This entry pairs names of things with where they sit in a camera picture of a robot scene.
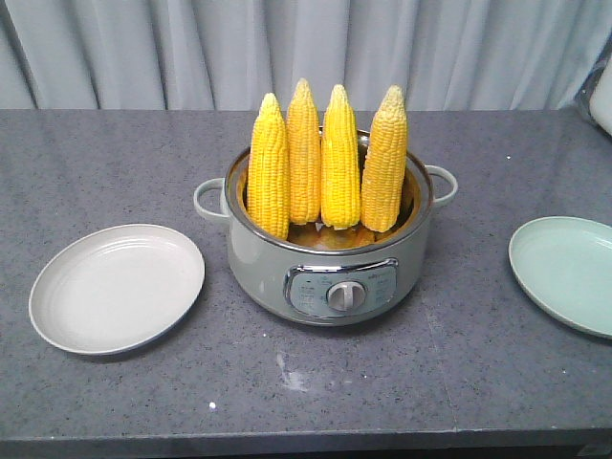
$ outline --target corn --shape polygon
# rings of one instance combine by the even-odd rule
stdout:
[[[289,232],[287,130],[274,94],[267,94],[251,137],[247,209],[253,222],[280,239]]]
[[[355,113],[341,84],[334,86],[321,139],[321,218],[343,230],[360,220],[360,167]]]
[[[321,137],[318,111],[306,79],[295,87],[287,110],[291,222],[315,222],[321,208]]]
[[[408,123],[404,96],[391,86],[372,120],[361,184],[361,223],[385,232],[396,222],[402,200]]]

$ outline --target gray countertop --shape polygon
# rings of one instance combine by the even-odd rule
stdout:
[[[232,277],[222,229],[191,203],[247,146],[255,113],[1,111],[0,456],[608,441],[612,341],[542,312],[507,248],[541,216],[612,225],[610,138],[573,110],[409,115],[411,150],[450,170],[459,193],[434,216],[423,275],[400,305],[321,329],[256,305]],[[52,347],[28,317],[36,276],[71,242],[128,223],[195,242],[200,296],[126,354]]]

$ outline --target plate rim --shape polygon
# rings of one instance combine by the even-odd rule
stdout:
[[[551,215],[551,216],[546,216],[546,217],[539,217],[533,220],[530,220],[528,222],[525,222],[524,224],[522,224],[520,227],[518,227],[512,237],[510,238],[510,243],[508,244],[508,257],[510,259],[510,265],[511,268],[513,270],[513,274],[514,274],[514,278],[516,279],[517,283],[519,284],[519,286],[521,287],[521,289],[523,290],[523,292],[525,292],[525,294],[527,294],[527,296],[537,305],[539,306],[540,309],[542,309],[545,313],[549,314],[551,317],[556,318],[557,320],[559,320],[560,322],[564,323],[565,325],[568,325],[576,330],[579,330],[581,332],[587,333],[589,335],[594,335],[600,338],[606,338],[606,339],[612,339],[612,329],[610,329],[609,332],[605,332],[602,330],[597,330],[591,327],[588,327],[586,325],[583,325],[581,323],[578,323],[574,320],[572,320],[571,318],[561,314],[560,312],[558,312],[557,310],[555,310],[553,307],[551,307],[549,304],[547,304],[545,301],[542,301],[533,291],[532,289],[525,283],[524,279],[520,276],[520,273],[518,272],[518,269],[516,268],[515,262],[514,262],[514,257],[513,257],[513,248],[515,245],[515,241],[517,239],[517,237],[519,236],[519,234],[521,232],[523,232],[527,227],[530,226],[534,226],[534,225],[539,225],[543,222],[546,221],[554,221],[554,220],[558,220],[558,221],[573,221],[573,222],[579,222],[581,224],[584,225],[589,225],[589,226],[595,226],[598,228],[602,228],[604,230],[608,230],[608,231],[612,231],[612,227],[606,225],[605,223],[602,222],[598,222],[595,220],[590,220],[587,218],[581,218],[581,217],[574,217],[574,216],[569,216],[569,215]]]
[[[122,230],[125,228],[143,228],[143,229],[157,229],[157,230],[163,230],[163,231],[167,231],[167,232],[171,232],[174,233],[175,235],[179,236],[180,238],[184,239],[187,242],[187,245],[190,246],[193,249],[193,254],[195,255],[197,253],[197,260],[200,261],[200,273],[198,275],[198,279],[199,279],[199,286],[200,289],[198,289],[197,294],[195,295],[195,297],[193,297],[193,299],[188,303],[188,305],[185,307],[185,310],[182,311],[177,317],[174,317],[173,320],[169,320],[168,323],[165,325],[165,327],[161,328],[160,330],[158,330],[156,333],[154,333],[153,335],[145,338],[145,339],[139,339],[136,342],[133,342],[131,344],[128,345],[123,345],[123,346],[119,346],[119,347],[114,347],[111,349],[106,349],[106,350],[85,350],[85,349],[77,349],[75,347],[72,346],[67,346],[65,344],[62,344],[60,342],[57,342],[55,339],[52,339],[50,337],[48,337],[45,333],[42,332],[42,330],[39,328],[38,324],[36,323],[36,318],[34,317],[34,313],[33,313],[33,296],[34,296],[34,292],[36,291],[36,287],[38,286],[38,284],[41,282],[41,279],[43,279],[45,273],[52,267],[52,265],[56,262],[56,260],[62,256],[64,253],[66,253],[67,251],[71,250],[73,247],[82,244],[83,242],[85,242],[88,239],[91,239],[93,237],[99,236],[105,232],[113,232],[113,231],[117,231],[117,230]],[[191,307],[193,306],[196,298],[198,297],[198,295],[200,294],[200,292],[202,292],[202,288],[204,286],[204,280],[206,278],[206,262],[204,259],[204,256],[202,254],[202,252],[200,251],[200,249],[197,247],[197,245],[189,238],[187,237],[185,234],[181,233],[180,231],[173,229],[173,228],[169,228],[169,227],[165,227],[162,225],[156,225],[156,224],[150,224],[150,223],[130,223],[130,224],[125,224],[125,225],[116,225],[114,227],[108,227],[108,228],[104,228],[104,229],[99,229],[97,231],[91,232],[89,234],[86,234],[85,236],[82,236],[80,238],[78,238],[77,240],[73,241],[72,243],[70,243],[69,245],[67,245],[66,247],[64,247],[62,250],[60,250],[59,252],[57,252],[46,264],[45,266],[42,268],[42,270],[40,270],[40,273],[38,273],[38,275],[36,276],[36,280],[34,281],[34,283],[32,284],[32,287],[30,288],[30,295],[28,297],[28,314],[30,316],[30,322],[34,328],[34,330],[36,331],[36,333],[42,337],[45,341],[47,341],[48,343],[50,343],[52,346],[61,349],[63,351],[66,352],[70,352],[73,354],[79,354],[79,355],[83,355],[83,356],[110,356],[110,355],[116,355],[116,354],[120,354],[122,352],[126,352],[126,351],[130,351],[133,350],[137,347],[143,346],[151,341],[153,341],[154,339],[157,339],[159,337],[161,337],[163,334],[165,334],[166,332],[168,332],[172,327],[174,327],[178,322],[181,321],[181,319],[186,315],[186,313],[191,309]]]

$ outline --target light green plate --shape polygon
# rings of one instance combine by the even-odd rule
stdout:
[[[575,217],[544,217],[516,230],[508,248],[518,283],[544,311],[612,338],[612,228]]]

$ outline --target white curtain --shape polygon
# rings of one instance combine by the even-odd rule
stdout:
[[[0,0],[0,108],[409,110],[573,103],[612,0]]]

